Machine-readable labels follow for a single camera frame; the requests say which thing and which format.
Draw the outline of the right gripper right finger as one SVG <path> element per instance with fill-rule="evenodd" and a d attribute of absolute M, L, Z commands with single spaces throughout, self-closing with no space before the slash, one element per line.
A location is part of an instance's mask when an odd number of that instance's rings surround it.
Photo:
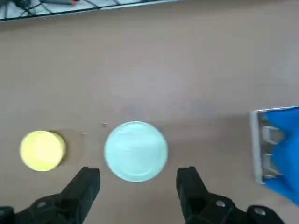
<path fill-rule="evenodd" d="M 279 224 L 272 209 L 251 205 L 246 211 L 227 197 L 209 192 L 195 167 L 177 170 L 176 187 L 186 224 Z"/>

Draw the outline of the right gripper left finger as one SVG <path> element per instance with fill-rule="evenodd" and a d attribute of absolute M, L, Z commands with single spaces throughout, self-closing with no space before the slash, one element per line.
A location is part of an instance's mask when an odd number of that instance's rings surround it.
<path fill-rule="evenodd" d="M 100 191 L 100 170 L 83 167 L 58 194 L 35 200 L 26 209 L 15 212 L 1 206 L 2 224 L 81 224 Z"/>

